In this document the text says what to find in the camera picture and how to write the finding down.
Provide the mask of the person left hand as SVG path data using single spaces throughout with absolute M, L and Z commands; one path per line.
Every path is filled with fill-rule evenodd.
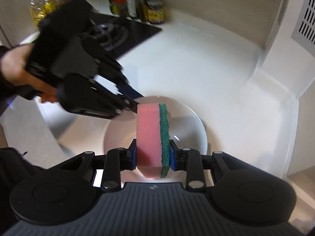
M 1 58 L 1 75 L 13 86 L 29 85 L 41 92 L 42 103 L 56 102 L 56 89 L 44 81 L 36 78 L 25 70 L 27 60 L 34 44 L 16 46 L 7 51 Z

